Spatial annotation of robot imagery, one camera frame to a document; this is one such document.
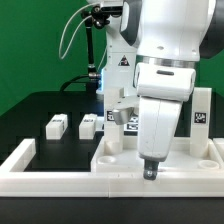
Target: small white cube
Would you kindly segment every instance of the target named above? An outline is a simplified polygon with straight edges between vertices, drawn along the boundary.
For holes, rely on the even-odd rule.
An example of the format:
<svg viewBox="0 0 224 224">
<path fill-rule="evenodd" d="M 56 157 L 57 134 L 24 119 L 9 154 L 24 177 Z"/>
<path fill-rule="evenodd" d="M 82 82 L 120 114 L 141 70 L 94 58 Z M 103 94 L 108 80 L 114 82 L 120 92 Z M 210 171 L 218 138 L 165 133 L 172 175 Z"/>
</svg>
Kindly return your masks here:
<svg viewBox="0 0 224 224">
<path fill-rule="evenodd" d="M 46 138 L 48 140 L 61 139 L 68 127 L 68 117 L 66 114 L 54 115 L 46 126 Z"/>
<path fill-rule="evenodd" d="M 79 139 L 93 139 L 96 132 L 96 114 L 86 114 L 79 125 Z"/>
</svg>

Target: cable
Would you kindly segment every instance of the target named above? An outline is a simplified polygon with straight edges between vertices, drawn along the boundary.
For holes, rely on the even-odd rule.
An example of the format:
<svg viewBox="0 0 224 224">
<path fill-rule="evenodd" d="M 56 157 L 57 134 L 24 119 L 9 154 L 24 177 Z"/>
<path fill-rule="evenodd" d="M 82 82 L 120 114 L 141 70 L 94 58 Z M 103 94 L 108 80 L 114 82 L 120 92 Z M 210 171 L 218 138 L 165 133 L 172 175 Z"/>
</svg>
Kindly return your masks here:
<svg viewBox="0 0 224 224">
<path fill-rule="evenodd" d="M 100 64 L 99 64 L 99 66 L 98 66 L 98 68 L 97 68 L 97 72 L 99 72 L 99 69 L 100 69 L 100 67 L 101 67 L 101 65 L 102 65 L 102 63 L 103 63 L 103 60 L 104 60 L 104 58 L 105 58 L 105 56 L 106 56 L 106 53 L 107 53 L 107 46 L 105 47 L 105 50 L 104 50 L 102 59 L 101 59 Z"/>
<path fill-rule="evenodd" d="M 77 77 L 71 79 L 70 81 L 65 82 L 65 83 L 61 86 L 61 88 L 60 88 L 60 92 L 63 92 L 63 91 L 64 91 L 70 84 L 72 84 L 72 83 L 76 83 L 77 80 L 79 80 L 79 79 L 84 79 L 84 78 L 89 78 L 89 76 L 88 76 L 88 75 L 79 75 L 79 76 L 77 76 Z"/>
<path fill-rule="evenodd" d="M 86 17 L 85 19 L 83 19 L 83 20 L 79 23 L 79 25 L 77 26 L 75 32 L 74 32 L 73 35 L 72 35 L 72 38 L 71 38 L 71 40 L 70 40 L 70 42 L 69 42 L 69 44 L 68 44 L 68 47 L 67 47 L 65 53 L 64 53 L 62 56 L 61 56 L 61 48 L 62 48 L 62 45 L 60 44 L 60 49 L 59 49 L 59 57 L 60 57 L 60 59 L 64 59 L 64 58 L 66 57 L 66 55 L 68 54 L 68 51 L 69 51 L 69 49 L 70 49 L 70 47 L 71 47 L 71 45 L 72 45 L 72 42 L 73 42 L 73 40 L 74 40 L 74 38 L 75 38 L 75 36 L 76 36 L 76 33 L 78 32 L 80 26 L 81 26 L 87 19 L 89 19 L 89 18 L 91 18 L 91 16 Z"/>
<path fill-rule="evenodd" d="M 68 20 L 68 22 L 66 23 L 65 28 L 64 28 L 64 30 L 63 30 L 62 36 L 61 36 L 61 41 L 60 41 L 60 46 L 59 46 L 59 58 L 60 58 L 60 59 L 64 59 L 64 58 L 66 57 L 66 55 L 67 55 L 67 53 L 68 53 L 68 51 L 69 51 L 69 49 L 70 49 L 70 47 L 71 47 L 71 44 L 72 44 L 72 42 L 73 42 L 73 39 L 74 39 L 74 37 L 75 37 L 75 35 L 76 35 L 76 33 L 77 33 L 79 27 L 83 24 L 83 22 L 85 22 L 85 21 L 86 21 L 87 19 L 89 19 L 91 16 L 90 16 L 89 18 L 88 18 L 88 17 L 85 18 L 85 19 L 79 24 L 79 26 L 76 28 L 76 30 L 75 30 L 75 32 L 74 32 L 74 34 L 73 34 L 73 36 L 72 36 L 71 41 L 69 42 L 69 45 L 68 45 L 68 47 L 67 47 L 65 53 L 62 55 L 62 54 L 61 54 L 61 51 L 62 51 L 62 45 L 63 45 L 63 42 L 64 42 L 64 36 L 65 36 L 65 33 L 66 33 L 66 31 L 67 31 L 67 28 L 68 28 L 68 26 L 70 25 L 70 23 L 72 22 L 73 18 L 75 18 L 75 17 L 77 16 L 77 14 L 80 13 L 82 10 L 84 10 L 84 9 L 90 7 L 90 6 L 94 6 L 94 5 L 98 5 L 98 4 L 100 4 L 100 3 L 92 3 L 92 4 L 89 4 L 89 5 L 83 6 L 83 7 L 80 8 L 78 11 L 76 11 L 76 12 L 71 16 L 71 18 Z"/>
</svg>

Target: black surface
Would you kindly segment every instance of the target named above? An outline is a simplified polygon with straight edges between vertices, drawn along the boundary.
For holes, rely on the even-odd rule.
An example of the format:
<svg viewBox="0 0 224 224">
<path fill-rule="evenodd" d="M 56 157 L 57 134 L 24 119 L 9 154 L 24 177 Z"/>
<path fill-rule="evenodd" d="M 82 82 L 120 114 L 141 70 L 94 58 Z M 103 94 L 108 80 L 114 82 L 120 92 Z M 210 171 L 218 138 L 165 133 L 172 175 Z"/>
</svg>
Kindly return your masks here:
<svg viewBox="0 0 224 224">
<path fill-rule="evenodd" d="M 213 94 L 210 137 L 224 136 L 223 108 L 223 98 Z M 190 111 L 191 101 L 183 105 L 176 136 L 189 135 Z M 102 102 L 96 100 L 94 94 L 83 92 L 31 94 L 0 117 L 1 160 L 6 159 L 24 137 L 35 137 L 39 143 L 39 153 L 29 169 L 88 170 L 89 159 L 101 134 L 98 134 L 93 141 L 79 141 L 77 128 L 84 114 L 102 115 L 102 112 Z M 55 113 L 69 115 L 68 131 L 61 141 L 45 141 L 45 125 Z M 224 198 L 1 197 L 0 223 L 214 224 L 223 223 L 223 209 Z"/>
</svg>

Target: green wall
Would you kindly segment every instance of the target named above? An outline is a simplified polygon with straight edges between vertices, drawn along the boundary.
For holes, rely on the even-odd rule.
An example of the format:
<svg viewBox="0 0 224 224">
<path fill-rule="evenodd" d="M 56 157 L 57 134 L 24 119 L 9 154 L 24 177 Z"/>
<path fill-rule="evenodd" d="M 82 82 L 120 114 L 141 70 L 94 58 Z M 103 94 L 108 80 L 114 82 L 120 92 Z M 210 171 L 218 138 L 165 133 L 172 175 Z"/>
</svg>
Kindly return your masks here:
<svg viewBox="0 0 224 224">
<path fill-rule="evenodd" d="M 85 4 L 85 0 L 0 1 L 0 114 L 30 93 L 57 91 L 65 81 L 86 73 L 84 27 L 77 34 L 68 57 L 63 61 L 58 58 L 65 23 Z M 67 40 L 80 19 L 75 21 Z M 104 51 L 104 32 L 94 31 L 96 64 Z M 224 53 L 202 60 L 197 86 L 210 86 L 224 95 L 223 61 Z"/>
</svg>

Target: label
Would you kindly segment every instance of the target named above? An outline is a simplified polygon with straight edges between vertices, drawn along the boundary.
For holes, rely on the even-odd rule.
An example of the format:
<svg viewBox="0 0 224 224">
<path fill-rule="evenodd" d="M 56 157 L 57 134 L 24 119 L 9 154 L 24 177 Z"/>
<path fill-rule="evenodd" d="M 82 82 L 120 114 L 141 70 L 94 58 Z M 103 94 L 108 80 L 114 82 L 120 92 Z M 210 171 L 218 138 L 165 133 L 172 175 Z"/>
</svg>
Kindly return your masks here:
<svg viewBox="0 0 224 224">
<path fill-rule="evenodd" d="M 118 66 L 130 66 L 128 59 L 126 58 L 126 56 L 124 55 L 123 58 L 121 59 L 120 63 L 118 64 Z"/>
<path fill-rule="evenodd" d="M 132 117 L 127 123 L 127 131 L 138 131 L 138 117 Z"/>
<path fill-rule="evenodd" d="M 52 120 L 52 122 L 62 122 L 62 120 Z"/>
<path fill-rule="evenodd" d="M 93 119 L 85 119 L 84 122 L 90 123 L 90 122 L 93 122 Z"/>
<path fill-rule="evenodd" d="M 111 110 L 107 110 L 106 114 L 107 114 L 107 117 L 106 117 L 107 121 L 114 121 L 114 116 Z"/>
<path fill-rule="evenodd" d="M 194 112 L 194 124 L 207 124 L 207 113 Z"/>
</svg>

